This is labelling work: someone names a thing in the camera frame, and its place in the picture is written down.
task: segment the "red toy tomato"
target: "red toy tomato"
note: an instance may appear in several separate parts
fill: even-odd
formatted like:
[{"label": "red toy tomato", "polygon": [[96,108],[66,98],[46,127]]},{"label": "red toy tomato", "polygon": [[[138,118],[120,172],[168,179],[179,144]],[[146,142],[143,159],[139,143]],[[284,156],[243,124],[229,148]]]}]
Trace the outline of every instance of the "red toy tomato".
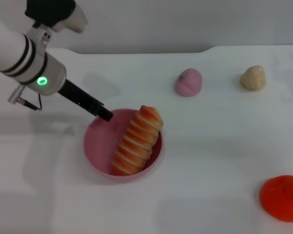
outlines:
[{"label": "red toy tomato", "polygon": [[285,222],[293,222],[293,175],[269,179],[262,187],[260,201],[265,211]]}]

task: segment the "croissant toy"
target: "croissant toy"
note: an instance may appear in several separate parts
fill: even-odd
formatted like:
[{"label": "croissant toy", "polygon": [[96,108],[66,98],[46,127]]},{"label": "croissant toy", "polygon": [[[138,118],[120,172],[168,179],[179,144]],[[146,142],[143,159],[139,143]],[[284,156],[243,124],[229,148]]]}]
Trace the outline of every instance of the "croissant toy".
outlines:
[{"label": "croissant toy", "polygon": [[112,161],[112,174],[129,176],[140,172],[151,157],[163,125],[157,109],[141,106],[117,147]]}]

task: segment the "white tabletop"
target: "white tabletop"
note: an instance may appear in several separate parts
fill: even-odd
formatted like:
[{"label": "white tabletop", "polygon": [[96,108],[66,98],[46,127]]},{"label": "white tabletop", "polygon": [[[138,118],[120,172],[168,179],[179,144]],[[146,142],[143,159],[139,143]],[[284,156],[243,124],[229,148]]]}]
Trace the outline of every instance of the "white tabletop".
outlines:
[{"label": "white tabletop", "polygon": [[[142,180],[110,182],[84,157],[93,116],[57,94],[42,98],[42,112],[13,106],[16,83],[0,74],[0,234],[293,234],[256,196],[266,179],[293,175],[293,46],[49,52],[108,109],[158,108],[165,155]],[[267,87],[245,92],[238,79],[253,65],[264,66]],[[203,75],[195,97],[173,90],[187,68]],[[25,98],[37,104],[33,92]]]}]

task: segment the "green led light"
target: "green led light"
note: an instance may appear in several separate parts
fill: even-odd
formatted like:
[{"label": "green led light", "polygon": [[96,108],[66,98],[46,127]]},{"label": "green led light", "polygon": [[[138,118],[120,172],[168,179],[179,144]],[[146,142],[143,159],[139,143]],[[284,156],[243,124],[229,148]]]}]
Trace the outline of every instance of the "green led light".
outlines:
[{"label": "green led light", "polygon": [[37,80],[38,85],[46,85],[48,83],[48,79],[46,77],[39,77]]}]

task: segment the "white wall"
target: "white wall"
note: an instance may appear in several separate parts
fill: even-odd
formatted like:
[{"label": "white wall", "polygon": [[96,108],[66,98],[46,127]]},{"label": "white wall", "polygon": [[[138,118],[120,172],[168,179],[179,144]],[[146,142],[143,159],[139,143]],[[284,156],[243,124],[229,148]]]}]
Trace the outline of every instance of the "white wall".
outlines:
[{"label": "white wall", "polygon": [[[52,46],[80,53],[198,52],[215,45],[293,44],[293,0],[76,0],[88,31]],[[0,0],[0,16],[26,32],[26,0]]]}]

